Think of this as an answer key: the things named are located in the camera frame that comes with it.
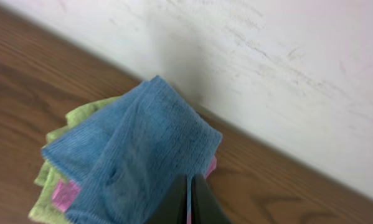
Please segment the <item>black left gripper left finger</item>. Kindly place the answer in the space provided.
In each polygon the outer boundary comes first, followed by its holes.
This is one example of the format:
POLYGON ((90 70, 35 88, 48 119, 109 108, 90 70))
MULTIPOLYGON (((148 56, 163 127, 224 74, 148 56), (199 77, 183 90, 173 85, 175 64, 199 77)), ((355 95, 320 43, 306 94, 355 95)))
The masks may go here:
POLYGON ((145 224, 186 224, 187 177, 178 175, 145 224))

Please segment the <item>blue microfibre cloth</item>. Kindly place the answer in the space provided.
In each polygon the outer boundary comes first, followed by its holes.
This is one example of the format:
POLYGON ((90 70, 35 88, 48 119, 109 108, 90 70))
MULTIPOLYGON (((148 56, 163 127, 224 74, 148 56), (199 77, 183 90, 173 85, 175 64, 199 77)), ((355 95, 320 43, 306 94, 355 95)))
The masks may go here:
POLYGON ((143 223, 176 176, 205 174, 222 135, 161 77, 145 81, 42 150, 81 190, 72 223, 143 223))

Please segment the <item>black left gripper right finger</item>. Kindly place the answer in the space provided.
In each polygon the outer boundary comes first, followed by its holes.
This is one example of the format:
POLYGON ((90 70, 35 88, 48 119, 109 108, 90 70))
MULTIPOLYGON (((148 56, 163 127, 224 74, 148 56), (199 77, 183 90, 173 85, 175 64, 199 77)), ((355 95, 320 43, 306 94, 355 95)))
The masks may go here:
POLYGON ((203 175, 192 179, 192 224, 231 224, 203 175))

